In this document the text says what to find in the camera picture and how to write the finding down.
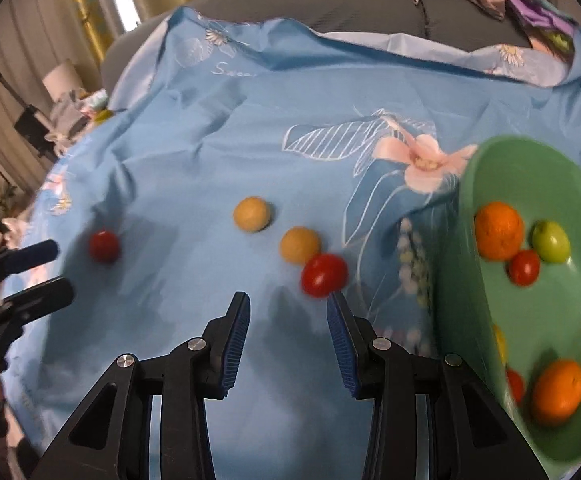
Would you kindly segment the bright orange fruit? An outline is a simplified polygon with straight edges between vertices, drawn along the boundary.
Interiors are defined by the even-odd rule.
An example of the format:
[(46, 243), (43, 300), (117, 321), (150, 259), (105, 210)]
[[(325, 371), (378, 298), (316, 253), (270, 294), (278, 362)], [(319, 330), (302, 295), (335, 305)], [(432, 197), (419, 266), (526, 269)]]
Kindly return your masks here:
[(534, 383), (533, 419), (544, 427), (565, 424), (581, 404), (581, 365), (571, 359), (552, 362)]

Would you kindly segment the dark orange fruit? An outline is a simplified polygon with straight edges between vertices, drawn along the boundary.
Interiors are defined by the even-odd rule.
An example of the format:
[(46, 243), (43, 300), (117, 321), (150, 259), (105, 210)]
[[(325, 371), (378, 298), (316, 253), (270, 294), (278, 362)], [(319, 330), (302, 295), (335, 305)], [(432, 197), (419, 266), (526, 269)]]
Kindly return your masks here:
[(525, 222), (519, 212), (503, 202), (482, 206), (473, 218), (479, 255), (489, 261), (508, 261), (525, 239)]

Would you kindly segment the yellow small fruit in bowl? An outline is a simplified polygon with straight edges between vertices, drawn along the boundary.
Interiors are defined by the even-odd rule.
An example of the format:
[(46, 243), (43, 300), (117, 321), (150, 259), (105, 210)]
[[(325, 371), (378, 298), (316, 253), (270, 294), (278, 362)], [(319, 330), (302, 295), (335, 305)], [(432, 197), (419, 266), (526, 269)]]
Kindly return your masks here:
[(507, 342), (503, 330), (499, 328), (499, 325), (493, 325), (493, 334), (496, 342), (497, 352), (499, 352), (499, 359), (501, 360), (504, 367), (507, 367), (508, 363), (508, 351)]

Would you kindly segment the loose red tomato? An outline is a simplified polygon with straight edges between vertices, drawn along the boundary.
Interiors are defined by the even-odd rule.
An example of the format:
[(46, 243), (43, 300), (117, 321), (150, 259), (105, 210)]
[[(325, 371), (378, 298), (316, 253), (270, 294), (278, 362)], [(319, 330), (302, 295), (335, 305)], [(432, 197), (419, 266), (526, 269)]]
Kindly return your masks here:
[(96, 262), (114, 263), (121, 254), (117, 235), (107, 230), (93, 233), (89, 239), (89, 253)]

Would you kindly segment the small red cherry tomato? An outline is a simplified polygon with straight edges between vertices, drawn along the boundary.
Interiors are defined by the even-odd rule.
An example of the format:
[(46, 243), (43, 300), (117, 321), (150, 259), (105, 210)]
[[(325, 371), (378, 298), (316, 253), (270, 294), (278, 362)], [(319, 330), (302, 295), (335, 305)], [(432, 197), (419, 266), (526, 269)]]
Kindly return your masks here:
[(334, 254), (319, 254), (304, 266), (301, 288), (311, 297), (324, 298), (343, 289), (348, 278), (348, 264), (344, 258)]

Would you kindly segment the green plastic bowl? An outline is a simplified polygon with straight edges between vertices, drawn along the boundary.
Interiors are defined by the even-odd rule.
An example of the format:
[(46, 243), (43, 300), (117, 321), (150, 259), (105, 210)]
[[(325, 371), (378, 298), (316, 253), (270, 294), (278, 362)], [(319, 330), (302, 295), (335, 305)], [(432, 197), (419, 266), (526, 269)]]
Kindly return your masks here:
[[(484, 205), (515, 208), (527, 230), (540, 220), (561, 225), (571, 244), (566, 263), (544, 263), (539, 278), (518, 287), (504, 263), (482, 259), (473, 217)], [(461, 356), (490, 388), (544, 467), (548, 478), (571, 479), (581, 466), (581, 404), (559, 428), (543, 428), (511, 398), (505, 370), (525, 384), (550, 362), (581, 365), (581, 168), (559, 151), (524, 136), (484, 142), (461, 177), (456, 214), (435, 269), (438, 350)], [(507, 342), (499, 359), (493, 325)]]

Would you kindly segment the clutter pile beside sofa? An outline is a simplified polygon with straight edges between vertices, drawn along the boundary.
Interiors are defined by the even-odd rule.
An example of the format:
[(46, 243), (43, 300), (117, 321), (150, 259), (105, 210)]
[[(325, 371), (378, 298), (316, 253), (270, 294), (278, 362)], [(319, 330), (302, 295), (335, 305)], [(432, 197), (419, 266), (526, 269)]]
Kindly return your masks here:
[(112, 118), (105, 89), (64, 92), (52, 107), (50, 126), (44, 140), (53, 144), (54, 155), (62, 158), (94, 128)]

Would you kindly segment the white table lamp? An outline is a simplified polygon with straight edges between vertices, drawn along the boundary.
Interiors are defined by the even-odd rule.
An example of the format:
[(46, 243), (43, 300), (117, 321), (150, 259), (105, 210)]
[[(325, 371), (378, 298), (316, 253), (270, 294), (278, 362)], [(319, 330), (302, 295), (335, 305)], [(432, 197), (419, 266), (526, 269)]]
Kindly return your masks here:
[(65, 93), (83, 89), (82, 79), (70, 60), (50, 70), (42, 78), (42, 84), (53, 102), (57, 102)]

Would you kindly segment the green jujube fruit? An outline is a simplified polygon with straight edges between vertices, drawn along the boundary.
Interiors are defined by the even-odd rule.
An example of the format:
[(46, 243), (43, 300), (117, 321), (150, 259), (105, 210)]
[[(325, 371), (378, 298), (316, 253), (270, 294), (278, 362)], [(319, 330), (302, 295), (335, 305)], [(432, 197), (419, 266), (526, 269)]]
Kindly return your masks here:
[(538, 221), (531, 230), (530, 242), (532, 248), (545, 262), (562, 264), (571, 256), (569, 237), (555, 221)]

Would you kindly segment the tan round fruit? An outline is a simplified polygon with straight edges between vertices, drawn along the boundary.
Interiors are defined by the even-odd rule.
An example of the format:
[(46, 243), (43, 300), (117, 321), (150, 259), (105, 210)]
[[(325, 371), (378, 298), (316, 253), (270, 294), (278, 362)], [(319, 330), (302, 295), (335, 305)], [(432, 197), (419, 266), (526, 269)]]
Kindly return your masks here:
[(271, 221), (270, 206), (261, 197), (246, 197), (234, 208), (233, 221), (242, 231), (249, 233), (262, 231)]
[(282, 258), (296, 266), (304, 266), (322, 250), (319, 233), (305, 226), (289, 229), (280, 241)]

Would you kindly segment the blue floral cloth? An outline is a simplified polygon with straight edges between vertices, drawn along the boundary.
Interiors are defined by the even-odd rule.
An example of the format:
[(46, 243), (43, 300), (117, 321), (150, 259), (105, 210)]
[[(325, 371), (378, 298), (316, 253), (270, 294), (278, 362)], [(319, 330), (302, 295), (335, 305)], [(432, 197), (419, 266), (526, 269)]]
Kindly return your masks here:
[[(348, 263), (349, 301), (376, 330), (432, 352), (431, 268), (454, 221), (468, 159), (499, 134), (551, 144), (581, 164), (581, 30), (568, 80), (419, 90), (401, 56), (292, 20), (226, 23), (182, 8), (160, 24), (112, 97), (115, 116), (53, 167), (24, 241), (57, 261), (11, 278), (16, 292), (63, 274), (72, 305), (10, 349), (5, 390), (44, 451), (122, 353), (163, 356), (247, 292), (251, 323), (236, 385), (208, 406), (221, 479), (356, 479), (371, 404), (345, 391), (322, 301), (278, 244), (319, 233)], [(238, 229), (263, 198), (271, 221)], [(90, 236), (114, 232), (99, 263)]]

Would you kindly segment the purple garment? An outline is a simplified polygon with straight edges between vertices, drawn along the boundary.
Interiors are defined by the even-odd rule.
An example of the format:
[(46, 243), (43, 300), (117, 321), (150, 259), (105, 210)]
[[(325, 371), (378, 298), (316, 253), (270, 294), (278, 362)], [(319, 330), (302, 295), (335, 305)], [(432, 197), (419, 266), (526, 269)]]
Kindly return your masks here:
[(521, 26), (531, 36), (545, 42), (548, 49), (562, 56), (575, 54), (573, 37), (578, 25), (547, 0), (507, 0)]

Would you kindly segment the grey sofa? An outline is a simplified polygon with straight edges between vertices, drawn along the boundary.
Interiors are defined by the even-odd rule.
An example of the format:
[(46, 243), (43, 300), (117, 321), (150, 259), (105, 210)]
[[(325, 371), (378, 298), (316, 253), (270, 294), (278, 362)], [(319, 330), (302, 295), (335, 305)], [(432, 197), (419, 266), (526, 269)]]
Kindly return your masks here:
[(338, 41), (403, 58), (423, 79), (419, 90), (453, 99), (468, 87), (503, 84), (552, 89), (571, 64), (512, 15), (502, 21), (466, 0), (192, 0), (205, 18), (260, 23), (289, 18)]

